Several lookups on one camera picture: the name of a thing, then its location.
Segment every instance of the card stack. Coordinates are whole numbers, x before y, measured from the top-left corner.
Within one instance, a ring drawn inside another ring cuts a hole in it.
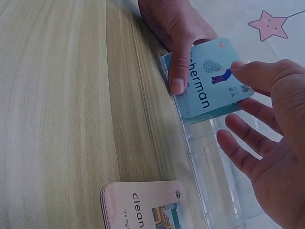
[[[180,181],[112,183],[101,191],[107,229],[193,229]]]
[[[169,53],[161,57],[167,74],[171,56]],[[234,47],[224,38],[192,48],[186,90],[175,97],[180,115],[187,124],[238,111],[236,103],[254,94],[233,75],[231,64],[238,60]]]

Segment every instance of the hand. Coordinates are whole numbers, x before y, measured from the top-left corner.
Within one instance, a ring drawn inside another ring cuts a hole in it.
[[[233,163],[251,180],[258,202],[285,229],[305,228],[305,68],[283,60],[277,63],[234,62],[234,76],[272,99],[273,108],[254,99],[239,106],[284,136],[277,143],[230,114],[227,126],[261,160],[242,149],[224,130],[218,142]]]
[[[138,0],[144,22],[163,45],[173,52],[169,84],[175,94],[187,86],[191,47],[217,38],[188,0]]]

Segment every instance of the pink star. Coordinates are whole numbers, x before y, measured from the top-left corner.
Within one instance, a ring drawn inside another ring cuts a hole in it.
[[[260,20],[249,22],[248,25],[259,30],[262,42],[273,35],[287,39],[288,36],[283,29],[286,20],[286,17],[272,17],[263,11]]]

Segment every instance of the transparent container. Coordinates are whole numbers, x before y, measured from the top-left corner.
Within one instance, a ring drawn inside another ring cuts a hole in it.
[[[264,125],[243,111],[236,112],[253,128]],[[202,208],[209,229],[280,229],[262,210],[250,180],[229,160],[216,141],[225,129],[224,117],[187,124],[181,118]],[[239,138],[238,143],[256,155]]]

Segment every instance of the wooden table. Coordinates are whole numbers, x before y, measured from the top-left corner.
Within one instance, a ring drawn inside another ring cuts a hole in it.
[[[0,1],[0,228],[104,228],[114,181],[181,180],[203,211],[165,51],[128,1]]]

